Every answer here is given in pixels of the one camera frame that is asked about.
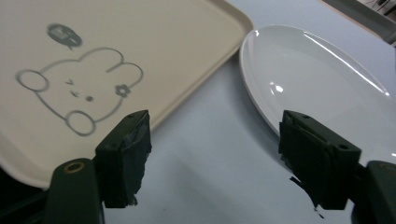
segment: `beige tray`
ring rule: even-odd
[[[125,115],[155,128],[251,29],[220,0],[1,1],[2,168],[44,188]]]

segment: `oval plate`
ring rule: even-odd
[[[306,31],[272,25],[251,31],[240,50],[254,104],[279,135],[285,109],[304,113],[362,149],[361,163],[396,162],[396,107],[360,64]]]

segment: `plate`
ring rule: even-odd
[[[346,53],[307,31],[272,25],[251,31],[240,50],[247,91],[279,135],[285,109],[317,119],[362,149],[361,163],[396,162],[396,107]]]
[[[2,1],[0,165],[45,188],[52,171],[147,109],[155,130],[240,48],[226,1]]]

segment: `table surface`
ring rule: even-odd
[[[395,49],[321,1],[229,2],[255,28],[285,24],[328,40],[396,94]],[[351,223],[351,202],[344,211],[314,210],[277,144],[235,54],[153,132],[139,205],[105,209],[106,223]]]

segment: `speech bubble drawing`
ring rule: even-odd
[[[49,25],[47,34],[51,39],[62,45],[66,45],[71,50],[73,50],[73,47],[78,47],[82,44],[82,39],[76,34],[76,32],[59,23]]]

